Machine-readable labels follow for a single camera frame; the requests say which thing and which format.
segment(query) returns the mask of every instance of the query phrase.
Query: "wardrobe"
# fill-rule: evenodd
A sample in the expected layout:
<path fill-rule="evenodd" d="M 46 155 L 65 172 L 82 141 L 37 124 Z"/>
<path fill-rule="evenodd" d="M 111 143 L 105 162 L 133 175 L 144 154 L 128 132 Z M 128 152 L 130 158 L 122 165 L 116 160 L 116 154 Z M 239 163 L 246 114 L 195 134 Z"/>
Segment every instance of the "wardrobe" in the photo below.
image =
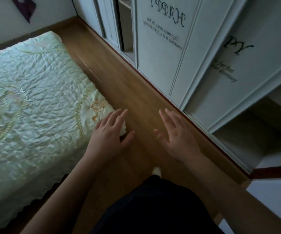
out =
<path fill-rule="evenodd" d="M 240 167 L 281 166 L 281 0 L 73 2 Z"/>

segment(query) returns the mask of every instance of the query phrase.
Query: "bed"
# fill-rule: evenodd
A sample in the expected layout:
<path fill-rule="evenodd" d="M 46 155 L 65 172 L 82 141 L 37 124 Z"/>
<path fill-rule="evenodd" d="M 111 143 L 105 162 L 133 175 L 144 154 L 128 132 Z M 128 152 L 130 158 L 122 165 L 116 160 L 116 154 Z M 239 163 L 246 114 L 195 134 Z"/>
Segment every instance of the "bed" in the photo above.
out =
<path fill-rule="evenodd" d="M 0 51 L 0 228 L 71 172 L 111 111 L 55 33 Z"/>

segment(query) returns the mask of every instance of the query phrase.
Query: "white wall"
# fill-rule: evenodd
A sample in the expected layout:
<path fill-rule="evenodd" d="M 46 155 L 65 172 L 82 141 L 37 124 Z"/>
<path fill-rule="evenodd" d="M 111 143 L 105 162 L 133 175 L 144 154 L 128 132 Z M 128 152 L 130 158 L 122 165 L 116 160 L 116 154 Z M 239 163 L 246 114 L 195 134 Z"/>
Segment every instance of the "white wall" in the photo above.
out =
<path fill-rule="evenodd" d="M 36 10 L 30 24 L 12 0 L 0 0 L 0 44 L 76 15 L 71 0 L 33 0 Z"/>
<path fill-rule="evenodd" d="M 281 180 L 255 180 L 247 191 L 281 218 Z M 226 220 L 223 220 L 219 227 L 225 234 L 233 234 Z"/>

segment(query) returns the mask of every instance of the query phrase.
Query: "right hand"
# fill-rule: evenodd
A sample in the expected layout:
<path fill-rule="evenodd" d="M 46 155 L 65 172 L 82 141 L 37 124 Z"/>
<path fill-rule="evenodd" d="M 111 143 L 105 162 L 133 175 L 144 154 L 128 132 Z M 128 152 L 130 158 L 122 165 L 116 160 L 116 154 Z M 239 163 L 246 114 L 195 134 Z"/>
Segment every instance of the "right hand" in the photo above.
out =
<path fill-rule="evenodd" d="M 179 114 L 168 109 L 165 109 L 165 113 L 159 110 L 159 114 L 168 131 L 169 140 L 158 129 L 154 129 L 154 133 L 173 158 L 186 164 L 194 156 L 202 154 L 187 122 Z"/>

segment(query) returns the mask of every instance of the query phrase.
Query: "shoe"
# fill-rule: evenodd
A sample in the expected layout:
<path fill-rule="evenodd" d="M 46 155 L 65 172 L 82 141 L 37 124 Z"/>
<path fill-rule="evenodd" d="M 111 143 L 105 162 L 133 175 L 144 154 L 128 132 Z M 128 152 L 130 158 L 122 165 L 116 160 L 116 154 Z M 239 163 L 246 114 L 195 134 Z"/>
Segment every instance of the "shoe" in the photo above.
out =
<path fill-rule="evenodd" d="M 162 173 L 161 173 L 161 168 L 159 167 L 154 167 L 154 169 L 152 170 L 152 175 L 157 175 L 160 178 L 162 178 Z"/>

